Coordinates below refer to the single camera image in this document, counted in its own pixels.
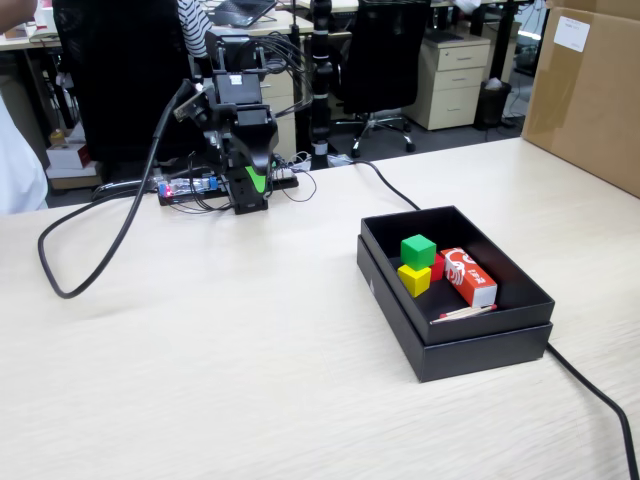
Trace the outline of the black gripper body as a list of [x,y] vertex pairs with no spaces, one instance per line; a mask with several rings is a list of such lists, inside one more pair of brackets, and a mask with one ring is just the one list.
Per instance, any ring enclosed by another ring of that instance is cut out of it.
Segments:
[[276,145],[277,122],[263,100],[261,72],[215,71],[210,128],[228,132],[247,145]]

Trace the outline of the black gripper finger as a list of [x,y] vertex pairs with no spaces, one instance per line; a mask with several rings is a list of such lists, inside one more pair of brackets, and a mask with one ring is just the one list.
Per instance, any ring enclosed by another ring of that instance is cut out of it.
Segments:
[[272,155],[278,144],[278,129],[275,122],[240,126],[238,151],[246,160],[244,169],[254,189],[264,194],[271,173]]
[[246,145],[238,135],[224,128],[216,134],[216,141],[215,173],[236,172],[246,166]]

